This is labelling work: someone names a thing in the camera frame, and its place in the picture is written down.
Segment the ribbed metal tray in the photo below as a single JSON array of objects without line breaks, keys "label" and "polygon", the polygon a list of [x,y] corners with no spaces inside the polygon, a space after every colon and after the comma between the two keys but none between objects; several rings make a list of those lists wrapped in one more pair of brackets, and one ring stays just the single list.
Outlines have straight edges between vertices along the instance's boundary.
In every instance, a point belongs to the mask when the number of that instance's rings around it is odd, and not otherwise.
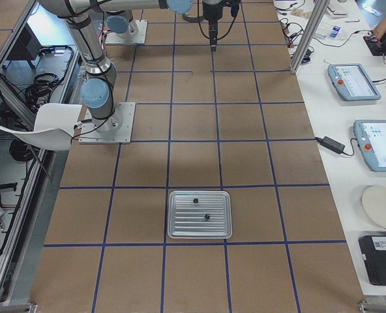
[{"label": "ribbed metal tray", "polygon": [[[197,205],[193,199],[199,199]],[[204,221],[204,215],[210,219]],[[168,204],[168,236],[173,239],[228,239],[232,236],[231,197],[220,190],[174,190]]]}]

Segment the upper teach pendant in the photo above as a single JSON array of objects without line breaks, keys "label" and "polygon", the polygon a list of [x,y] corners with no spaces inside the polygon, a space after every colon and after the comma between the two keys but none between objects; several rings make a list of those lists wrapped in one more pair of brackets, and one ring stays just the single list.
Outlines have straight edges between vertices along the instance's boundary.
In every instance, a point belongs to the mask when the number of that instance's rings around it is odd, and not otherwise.
[{"label": "upper teach pendant", "polygon": [[333,87],[345,101],[381,98],[381,94],[361,64],[329,65],[327,73]]}]

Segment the teach pendant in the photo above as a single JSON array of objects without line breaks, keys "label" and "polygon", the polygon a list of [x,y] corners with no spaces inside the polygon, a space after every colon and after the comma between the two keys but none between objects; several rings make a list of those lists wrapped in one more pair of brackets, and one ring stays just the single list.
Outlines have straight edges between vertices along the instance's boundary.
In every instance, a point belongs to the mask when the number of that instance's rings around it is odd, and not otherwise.
[{"label": "teach pendant", "polygon": [[361,64],[329,65],[327,73],[333,87],[345,101],[381,98],[381,94]]},{"label": "teach pendant", "polygon": [[367,166],[386,172],[386,120],[356,120],[353,132]]}]

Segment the black power adapter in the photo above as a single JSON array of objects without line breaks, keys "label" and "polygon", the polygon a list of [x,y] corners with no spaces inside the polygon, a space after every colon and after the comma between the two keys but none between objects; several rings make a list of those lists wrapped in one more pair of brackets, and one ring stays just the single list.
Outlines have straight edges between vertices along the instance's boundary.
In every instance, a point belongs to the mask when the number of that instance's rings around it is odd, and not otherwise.
[{"label": "black power adapter", "polygon": [[316,141],[323,147],[327,148],[328,150],[337,153],[342,154],[345,149],[345,145],[328,137],[324,136],[323,138],[316,137]]}]

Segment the white plastic chair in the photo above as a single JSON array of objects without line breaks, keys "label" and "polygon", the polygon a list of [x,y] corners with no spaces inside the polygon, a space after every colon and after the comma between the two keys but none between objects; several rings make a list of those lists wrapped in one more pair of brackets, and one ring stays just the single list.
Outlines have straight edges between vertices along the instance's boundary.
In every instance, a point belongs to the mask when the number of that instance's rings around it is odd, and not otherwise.
[{"label": "white plastic chair", "polygon": [[81,104],[47,103],[39,108],[33,131],[22,132],[0,125],[0,130],[21,141],[50,151],[69,151]]}]

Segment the lower teach pendant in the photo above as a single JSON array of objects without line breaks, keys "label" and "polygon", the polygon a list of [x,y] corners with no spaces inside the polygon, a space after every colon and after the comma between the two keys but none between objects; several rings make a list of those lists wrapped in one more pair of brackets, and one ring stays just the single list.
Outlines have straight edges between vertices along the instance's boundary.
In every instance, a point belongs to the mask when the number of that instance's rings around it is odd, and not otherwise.
[{"label": "lower teach pendant", "polygon": [[367,166],[386,172],[386,120],[356,120],[353,132]]}]

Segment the cream round plate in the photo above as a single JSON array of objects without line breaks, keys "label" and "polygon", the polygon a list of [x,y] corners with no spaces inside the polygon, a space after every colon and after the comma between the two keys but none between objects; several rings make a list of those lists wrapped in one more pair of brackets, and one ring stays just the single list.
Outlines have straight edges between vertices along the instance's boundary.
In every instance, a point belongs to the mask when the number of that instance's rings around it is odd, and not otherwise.
[{"label": "cream round plate", "polygon": [[361,201],[368,217],[386,229],[386,188],[384,186],[368,187]]}]

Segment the black box with label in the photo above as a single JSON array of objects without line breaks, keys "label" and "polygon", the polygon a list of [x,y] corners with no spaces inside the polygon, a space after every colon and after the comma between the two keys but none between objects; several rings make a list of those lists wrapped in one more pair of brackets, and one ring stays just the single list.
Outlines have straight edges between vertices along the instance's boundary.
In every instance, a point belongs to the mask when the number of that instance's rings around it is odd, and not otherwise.
[{"label": "black box with label", "polygon": [[365,235],[359,238],[359,247],[369,282],[386,286],[386,235]]}]

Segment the aluminium frame post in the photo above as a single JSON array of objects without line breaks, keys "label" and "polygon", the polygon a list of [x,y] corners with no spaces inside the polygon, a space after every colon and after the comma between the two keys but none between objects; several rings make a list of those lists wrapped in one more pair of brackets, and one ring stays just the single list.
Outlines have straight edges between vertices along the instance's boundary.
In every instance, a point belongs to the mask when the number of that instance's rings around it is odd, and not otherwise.
[{"label": "aluminium frame post", "polygon": [[293,54],[289,71],[292,74],[296,74],[301,62],[306,54],[309,44],[318,28],[326,8],[329,4],[329,0],[316,1],[312,14],[306,24],[304,33],[299,41],[298,47]]}]

